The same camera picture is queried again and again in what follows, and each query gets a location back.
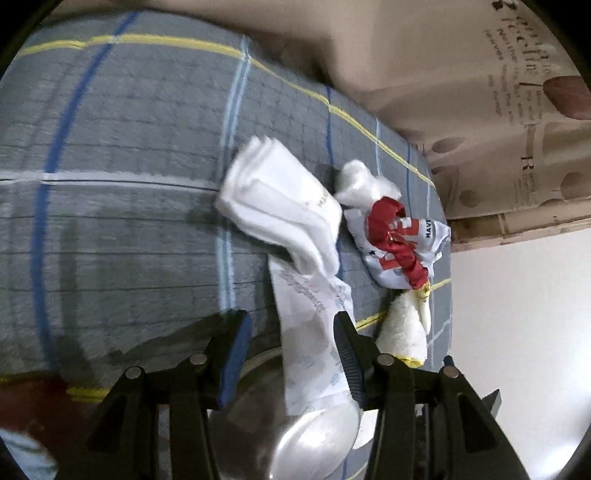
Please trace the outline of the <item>white printed tissue pack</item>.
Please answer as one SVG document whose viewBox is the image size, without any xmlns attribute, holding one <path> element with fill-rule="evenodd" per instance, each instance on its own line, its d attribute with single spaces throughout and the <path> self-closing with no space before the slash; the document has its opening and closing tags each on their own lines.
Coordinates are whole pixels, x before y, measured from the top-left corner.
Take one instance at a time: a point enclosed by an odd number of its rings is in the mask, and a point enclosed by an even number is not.
<svg viewBox="0 0 591 480">
<path fill-rule="evenodd" d="M 355 317 L 351 287 L 337 277 L 303 276 L 274 256 L 269 270 L 280 318 L 287 414 L 345 403 L 349 386 L 335 345 L 334 319 L 342 311 Z"/>
</svg>

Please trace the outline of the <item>stainless steel bowl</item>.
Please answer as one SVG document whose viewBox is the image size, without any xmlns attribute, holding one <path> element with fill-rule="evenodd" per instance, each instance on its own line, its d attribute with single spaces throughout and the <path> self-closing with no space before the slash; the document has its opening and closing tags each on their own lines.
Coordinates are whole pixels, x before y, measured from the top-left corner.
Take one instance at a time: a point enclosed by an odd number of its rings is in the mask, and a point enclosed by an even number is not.
<svg viewBox="0 0 591 480">
<path fill-rule="evenodd" d="M 375 411 L 352 400 L 288 416 L 279 348 L 246 361 L 235 399 L 209 414 L 222 479 L 361 479 L 367 468 Z"/>
</svg>

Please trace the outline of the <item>red white printed cloth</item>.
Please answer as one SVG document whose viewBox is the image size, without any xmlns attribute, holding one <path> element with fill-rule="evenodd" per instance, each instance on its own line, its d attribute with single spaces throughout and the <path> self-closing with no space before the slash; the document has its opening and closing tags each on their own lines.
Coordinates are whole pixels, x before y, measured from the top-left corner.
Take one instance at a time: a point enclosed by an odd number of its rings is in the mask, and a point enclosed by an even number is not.
<svg viewBox="0 0 591 480">
<path fill-rule="evenodd" d="M 365 213 L 344 212 L 346 226 L 372 278 L 392 290 L 424 290 L 434 277 L 434 264 L 451 239 L 448 225 L 412 218 L 393 198 L 377 200 Z"/>
</svg>

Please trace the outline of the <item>white fluffy plush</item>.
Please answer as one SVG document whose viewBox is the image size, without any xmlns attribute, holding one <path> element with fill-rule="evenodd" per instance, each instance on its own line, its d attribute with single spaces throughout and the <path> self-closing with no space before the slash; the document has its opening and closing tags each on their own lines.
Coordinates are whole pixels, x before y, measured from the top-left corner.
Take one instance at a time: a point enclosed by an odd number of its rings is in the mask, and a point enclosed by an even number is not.
<svg viewBox="0 0 591 480">
<path fill-rule="evenodd" d="M 360 160 L 346 163 L 335 178 L 335 199 L 346 207 L 370 211 L 384 197 L 400 200 L 402 192 L 386 177 L 374 176 Z"/>
</svg>

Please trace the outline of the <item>white folded socks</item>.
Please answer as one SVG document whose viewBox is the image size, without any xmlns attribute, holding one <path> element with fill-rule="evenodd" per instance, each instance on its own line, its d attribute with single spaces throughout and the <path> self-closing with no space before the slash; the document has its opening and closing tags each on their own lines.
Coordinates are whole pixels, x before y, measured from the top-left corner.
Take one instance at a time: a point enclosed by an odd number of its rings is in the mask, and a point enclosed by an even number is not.
<svg viewBox="0 0 591 480">
<path fill-rule="evenodd" d="M 304 276 L 335 276 L 342 207 L 279 140 L 253 136 L 238 150 L 215 200 L 246 234 L 290 253 Z"/>
</svg>

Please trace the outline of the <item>gold red tin box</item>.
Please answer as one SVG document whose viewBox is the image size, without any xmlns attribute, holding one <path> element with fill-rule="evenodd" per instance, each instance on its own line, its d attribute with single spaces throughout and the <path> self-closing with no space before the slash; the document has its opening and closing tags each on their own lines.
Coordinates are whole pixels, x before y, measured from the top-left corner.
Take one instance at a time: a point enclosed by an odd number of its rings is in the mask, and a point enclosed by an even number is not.
<svg viewBox="0 0 591 480">
<path fill-rule="evenodd" d="M 108 393 L 108 388 L 74 385 L 45 371 L 1 376 L 1 427 L 44 441 L 68 441 Z"/>
</svg>

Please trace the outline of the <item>grey plaid bed sheet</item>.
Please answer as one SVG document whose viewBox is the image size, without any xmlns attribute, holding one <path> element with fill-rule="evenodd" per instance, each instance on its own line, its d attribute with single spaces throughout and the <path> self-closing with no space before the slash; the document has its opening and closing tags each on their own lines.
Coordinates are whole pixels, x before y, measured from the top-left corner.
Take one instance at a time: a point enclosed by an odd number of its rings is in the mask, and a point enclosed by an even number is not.
<svg viewBox="0 0 591 480">
<path fill-rule="evenodd" d="M 231 309 L 249 359 L 280 348 L 269 258 L 215 209 L 238 149 L 279 140 L 324 184 L 363 161 L 411 215 L 443 221 L 416 148 L 249 37 L 155 12 L 39 28 L 1 80 L 1 376 L 110 388 L 176 366 Z M 52 479 L 75 449 L 1 427 L 1 475 Z"/>
</svg>

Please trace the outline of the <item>beige leaf print curtain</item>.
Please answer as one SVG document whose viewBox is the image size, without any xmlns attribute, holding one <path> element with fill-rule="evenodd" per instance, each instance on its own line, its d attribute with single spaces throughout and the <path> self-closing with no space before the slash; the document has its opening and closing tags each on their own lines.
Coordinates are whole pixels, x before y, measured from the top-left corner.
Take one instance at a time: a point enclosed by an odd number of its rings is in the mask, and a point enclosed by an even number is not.
<svg viewBox="0 0 591 480">
<path fill-rule="evenodd" d="M 63 1 L 53 18 L 158 10 L 249 35 L 422 151 L 456 250 L 590 225 L 586 1 Z"/>
</svg>

